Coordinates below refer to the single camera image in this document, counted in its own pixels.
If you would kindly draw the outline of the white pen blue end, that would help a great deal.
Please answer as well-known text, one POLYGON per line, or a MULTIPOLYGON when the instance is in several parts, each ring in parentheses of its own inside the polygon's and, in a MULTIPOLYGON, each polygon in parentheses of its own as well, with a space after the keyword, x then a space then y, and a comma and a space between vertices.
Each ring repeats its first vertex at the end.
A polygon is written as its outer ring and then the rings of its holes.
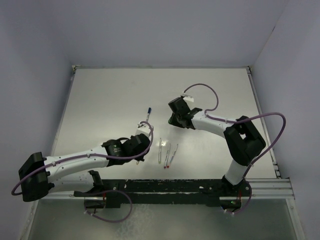
POLYGON ((146 123, 149 122, 150 114, 151 114, 151 112, 148 112, 148 113, 147 113, 146 120, 145 120, 146 123))

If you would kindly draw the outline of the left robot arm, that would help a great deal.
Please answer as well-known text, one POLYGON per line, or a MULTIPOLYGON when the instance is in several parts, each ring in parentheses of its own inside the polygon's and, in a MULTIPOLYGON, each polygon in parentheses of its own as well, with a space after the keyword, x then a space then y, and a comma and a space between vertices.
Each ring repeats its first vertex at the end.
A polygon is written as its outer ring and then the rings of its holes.
POLYGON ((103 191, 101 181, 77 174, 96 168, 121 166, 132 160, 143 161, 149 152, 152 136, 139 133, 131 137, 110 139, 86 151, 61 156, 31 154, 18 171, 24 202, 40 200, 50 193, 78 191, 98 196, 103 191))

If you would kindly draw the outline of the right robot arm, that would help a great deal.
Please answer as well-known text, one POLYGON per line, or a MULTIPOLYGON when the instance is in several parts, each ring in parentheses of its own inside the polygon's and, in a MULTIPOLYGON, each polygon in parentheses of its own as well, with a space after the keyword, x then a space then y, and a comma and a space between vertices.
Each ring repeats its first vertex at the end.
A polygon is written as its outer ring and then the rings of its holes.
POLYGON ((222 178, 222 190, 233 196, 240 190, 246 170, 266 147, 266 142, 248 117, 218 120, 217 116, 206 115, 200 108, 191 109, 190 102, 186 96, 170 101, 172 115, 168 123, 178 128, 209 132, 226 140, 232 162, 222 178))

